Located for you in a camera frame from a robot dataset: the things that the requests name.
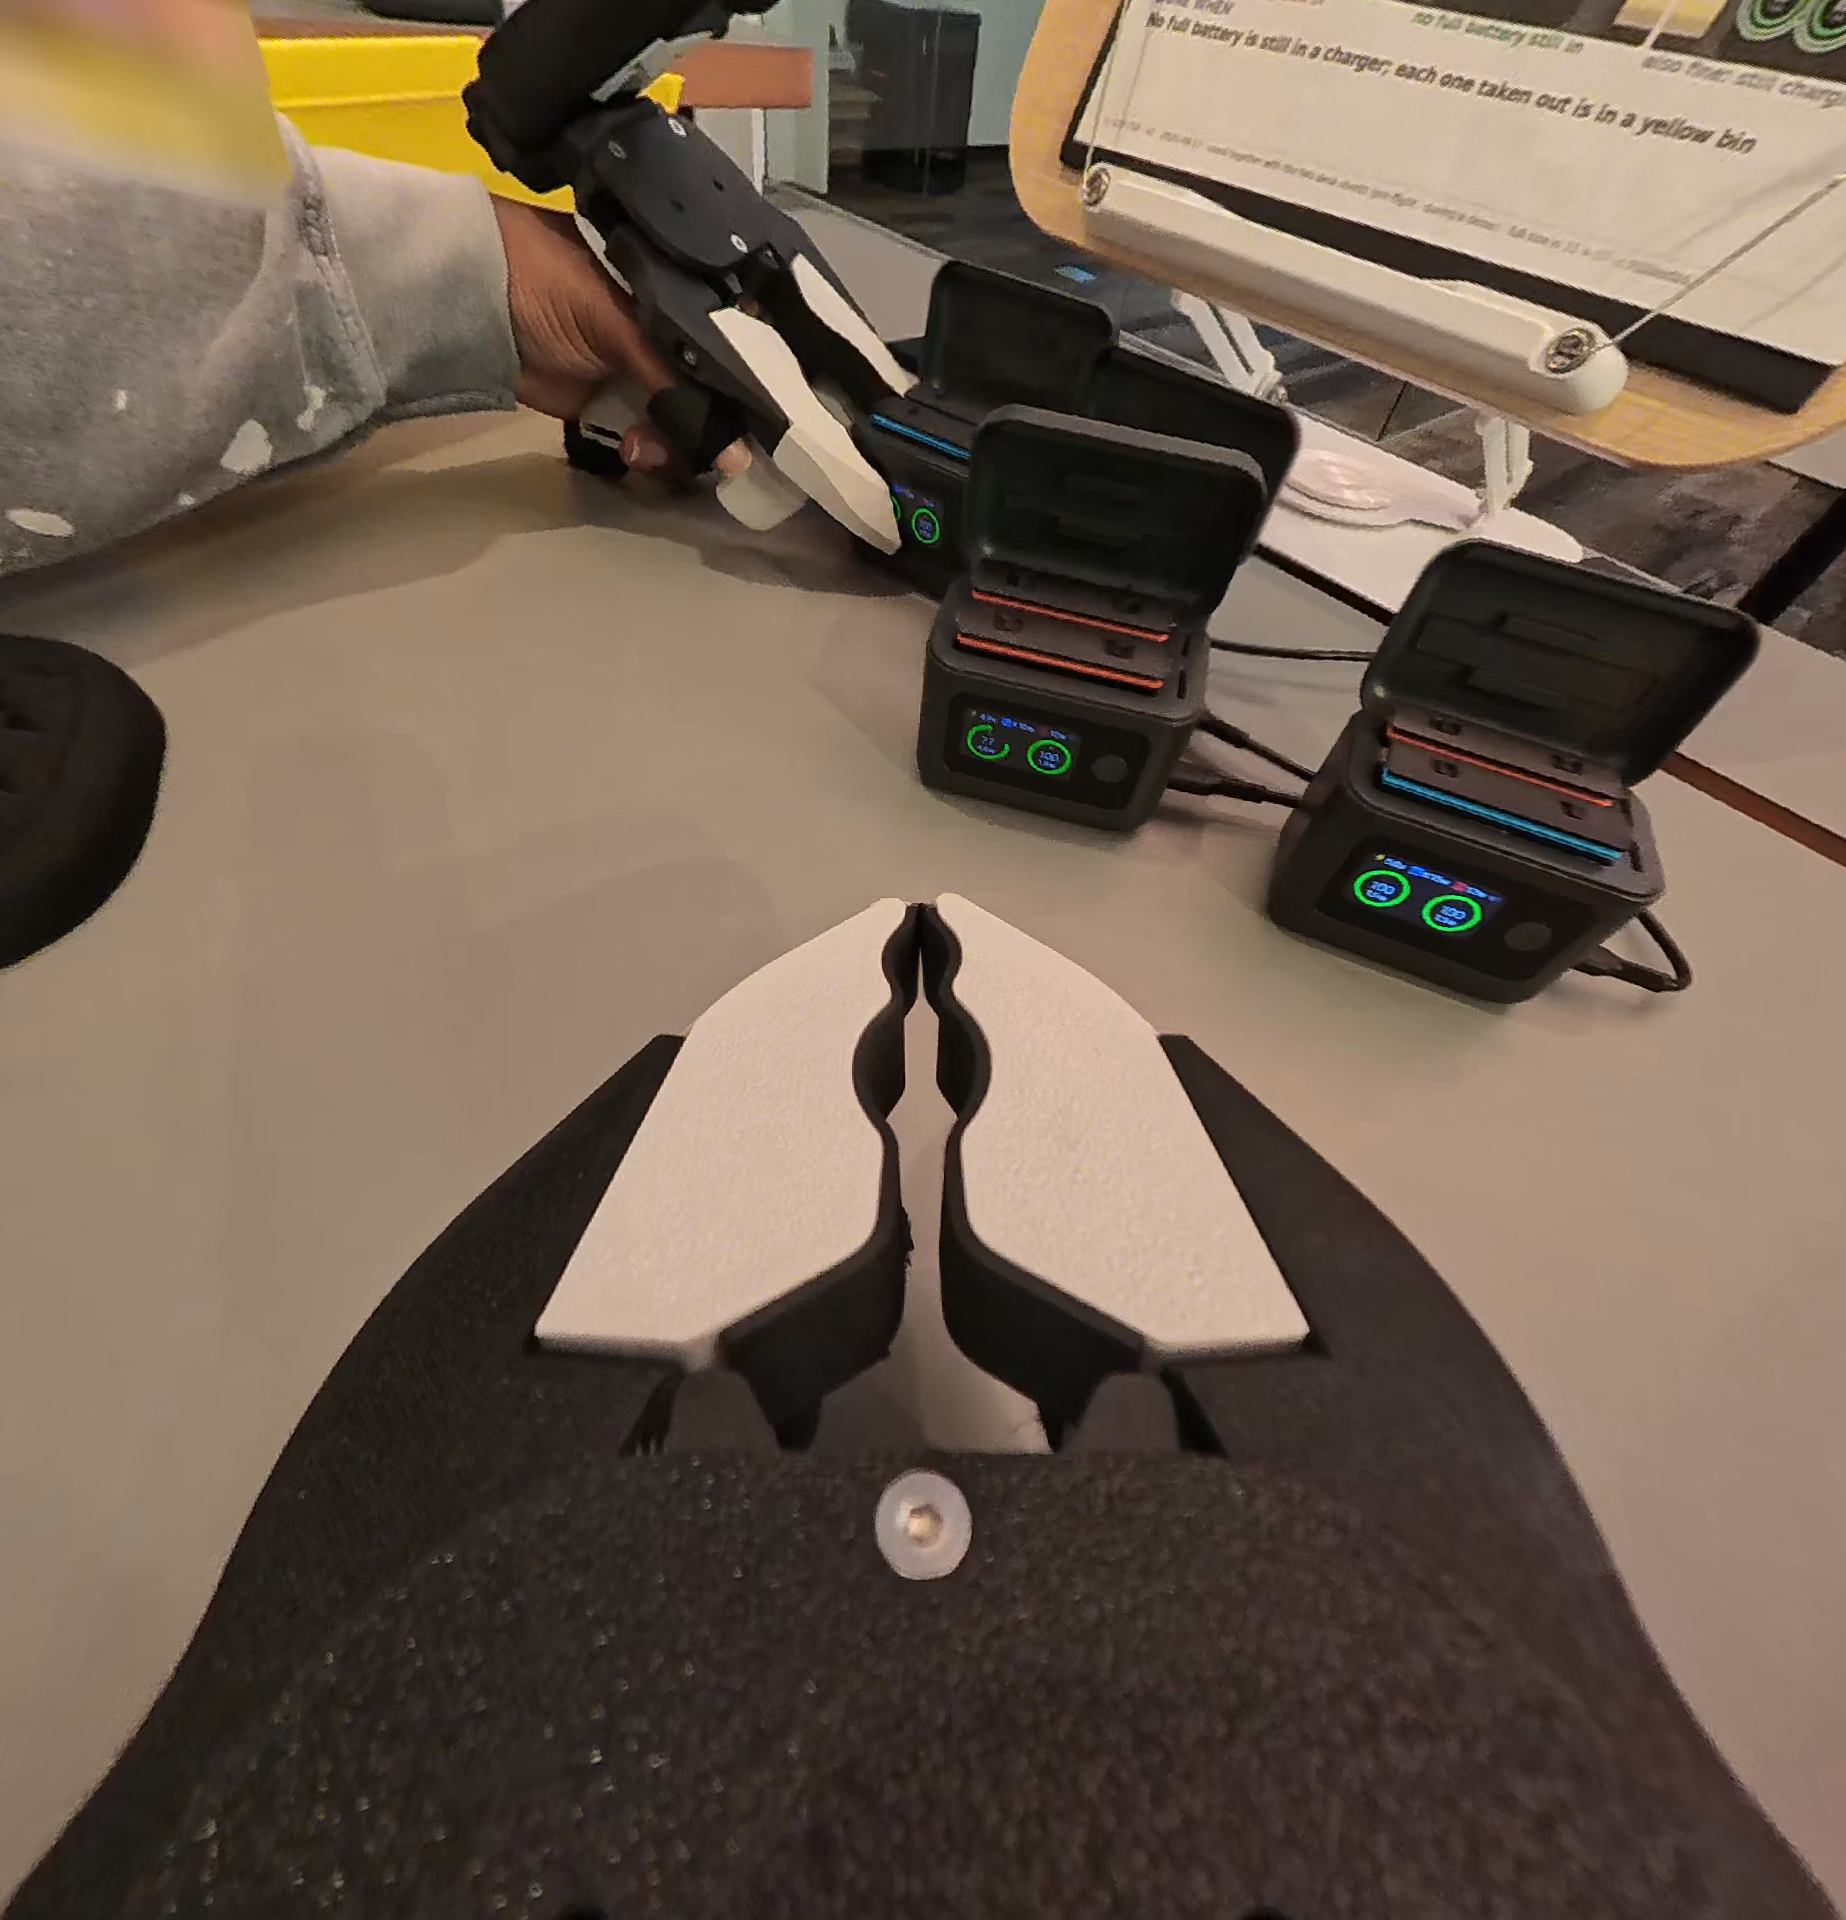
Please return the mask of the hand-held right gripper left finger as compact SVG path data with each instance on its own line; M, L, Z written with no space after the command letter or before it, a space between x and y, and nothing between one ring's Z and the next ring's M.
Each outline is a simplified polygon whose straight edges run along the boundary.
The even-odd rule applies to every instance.
M734 1378L811 1450L900 1331L922 908L874 899L740 978L681 1036L535 1316L549 1357Z

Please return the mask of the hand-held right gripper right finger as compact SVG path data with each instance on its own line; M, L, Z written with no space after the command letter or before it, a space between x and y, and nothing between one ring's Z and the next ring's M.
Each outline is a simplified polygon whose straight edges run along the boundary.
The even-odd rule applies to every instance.
M1309 1319L1157 1028L976 899L930 904L940 1301L1058 1450L1105 1379L1298 1354Z

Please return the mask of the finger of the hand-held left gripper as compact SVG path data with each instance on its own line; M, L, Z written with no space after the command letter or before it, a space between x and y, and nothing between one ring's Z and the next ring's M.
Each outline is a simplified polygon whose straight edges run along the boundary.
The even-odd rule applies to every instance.
M791 253L785 270L785 339L807 374L842 397L907 397L916 388L916 372L811 253Z
M868 465L848 426L814 394L790 343L736 306L709 315L738 363L783 415L769 460L785 482L868 543L900 543L903 527L885 478Z

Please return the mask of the black battery charging case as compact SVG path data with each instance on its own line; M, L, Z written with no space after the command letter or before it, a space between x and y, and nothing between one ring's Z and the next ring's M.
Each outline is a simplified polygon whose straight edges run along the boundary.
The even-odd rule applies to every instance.
M964 496L963 571L926 641L922 783L1063 824L1145 824L1205 704L1209 622L1235 578L1260 471L1224 447L1026 406L992 413ZM1105 633L971 601L970 588L1170 623ZM1156 696L960 653L955 631L1166 675Z
M1252 558L1299 451L1299 423L1291 406L1241 392L1220 374L1125 333L1092 368L1083 413L1249 459L1260 471L1262 495L1237 522L1241 548L1232 568Z
M1641 787L1756 652L1756 623L1732 609L1488 539L1447 547L1392 616L1282 826L1266 914L1488 1005L1567 972L1688 989L1693 970L1655 918L1665 879ZM1606 868L1381 791L1387 724L1619 779L1627 804L1613 812L1535 817L1630 840L1631 855Z
M985 421L1007 406L1084 420L1092 368L1118 330L1101 304L1000 270L945 262L932 280L926 325L889 346L916 372L907 397L853 413L851 434L888 482L903 542L888 569L936 599L963 571L964 496ZM871 412L918 423L955 423L971 436L966 462L911 447L868 429Z

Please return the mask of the yellow plastic bin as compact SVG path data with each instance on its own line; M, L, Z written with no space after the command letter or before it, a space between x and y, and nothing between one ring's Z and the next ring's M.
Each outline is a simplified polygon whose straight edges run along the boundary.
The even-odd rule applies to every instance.
M472 83L520 83L499 114L526 137L583 111L598 85L627 88L629 105L683 100L664 32L623 30L590 3L527 7L486 30L258 17L255 32L271 100L312 148L475 179L501 202L549 210L571 210L572 192L504 172L470 124Z

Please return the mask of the person's left forearm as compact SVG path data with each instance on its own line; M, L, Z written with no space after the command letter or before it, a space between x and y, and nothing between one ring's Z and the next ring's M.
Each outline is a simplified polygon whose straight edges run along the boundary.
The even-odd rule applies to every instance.
M254 199L0 139L0 583L380 426L517 404L485 186L278 133Z

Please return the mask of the person's left hand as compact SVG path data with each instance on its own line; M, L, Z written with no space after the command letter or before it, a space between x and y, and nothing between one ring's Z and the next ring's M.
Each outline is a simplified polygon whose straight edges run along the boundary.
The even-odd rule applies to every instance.
M678 386L575 217L494 199L519 358L514 394L549 420L575 421L605 392L646 401Z

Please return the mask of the wooden edged table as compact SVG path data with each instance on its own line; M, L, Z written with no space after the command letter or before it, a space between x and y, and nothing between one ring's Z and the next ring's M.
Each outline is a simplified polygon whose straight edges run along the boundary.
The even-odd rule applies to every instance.
M701 40L671 56L693 111L802 111L814 105L814 56L803 44Z

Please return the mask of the instruction sheet on wooden stand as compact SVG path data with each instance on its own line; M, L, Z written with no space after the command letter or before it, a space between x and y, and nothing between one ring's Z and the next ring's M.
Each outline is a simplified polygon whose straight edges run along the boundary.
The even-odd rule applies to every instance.
M1071 119L1122 17L1122 3L1046 3L1014 90L1014 190L1053 238L1624 467L1752 465L1846 434L1846 363L1792 415L1652 366L1631 366L1604 406L1574 413L1564 404L1567 377L1540 360L1584 324L1544 325L1500 296L1422 283L1258 226L1120 160L1070 163Z

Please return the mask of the white paper poster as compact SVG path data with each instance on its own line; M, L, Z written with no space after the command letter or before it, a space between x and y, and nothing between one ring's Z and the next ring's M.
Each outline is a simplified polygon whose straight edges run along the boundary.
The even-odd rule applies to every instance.
M1781 415L1846 366L1846 2L1123 3L1063 157L1294 248L1544 318L1552 388L1642 366Z

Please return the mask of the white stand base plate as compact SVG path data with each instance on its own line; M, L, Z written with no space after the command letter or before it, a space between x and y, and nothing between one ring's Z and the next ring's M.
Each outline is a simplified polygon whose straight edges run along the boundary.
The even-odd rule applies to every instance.
M1491 539L1560 563L1583 563L1574 535L1520 507L1485 510L1483 493L1294 413L1298 456L1257 553L1364 601L1398 610L1422 569L1461 539Z

